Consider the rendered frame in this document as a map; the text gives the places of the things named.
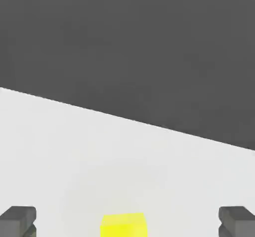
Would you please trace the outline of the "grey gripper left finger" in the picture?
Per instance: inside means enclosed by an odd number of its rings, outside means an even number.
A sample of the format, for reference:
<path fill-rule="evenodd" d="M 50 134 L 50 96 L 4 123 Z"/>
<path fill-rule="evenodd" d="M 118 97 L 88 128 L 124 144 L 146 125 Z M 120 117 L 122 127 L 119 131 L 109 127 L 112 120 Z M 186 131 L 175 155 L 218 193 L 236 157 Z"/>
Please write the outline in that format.
<path fill-rule="evenodd" d="M 0 237 L 36 237 L 36 208 L 11 206 L 0 215 Z"/>

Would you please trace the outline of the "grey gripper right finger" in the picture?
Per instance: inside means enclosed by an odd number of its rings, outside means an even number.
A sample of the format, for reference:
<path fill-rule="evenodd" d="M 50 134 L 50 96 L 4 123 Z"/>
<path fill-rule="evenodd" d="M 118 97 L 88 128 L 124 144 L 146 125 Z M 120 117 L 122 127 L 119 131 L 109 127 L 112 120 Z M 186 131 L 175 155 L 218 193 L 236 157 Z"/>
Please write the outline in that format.
<path fill-rule="evenodd" d="M 255 215 L 243 206 L 219 208 L 219 237 L 255 237 Z"/>

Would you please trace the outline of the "small yellow cube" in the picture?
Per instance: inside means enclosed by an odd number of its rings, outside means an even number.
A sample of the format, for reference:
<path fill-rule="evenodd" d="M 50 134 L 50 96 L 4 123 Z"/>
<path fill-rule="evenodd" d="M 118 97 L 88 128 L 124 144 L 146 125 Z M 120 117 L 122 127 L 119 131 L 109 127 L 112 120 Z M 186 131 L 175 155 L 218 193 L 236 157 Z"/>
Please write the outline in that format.
<path fill-rule="evenodd" d="M 148 237 L 145 216 L 143 213 L 104 215 L 100 237 Z"/>

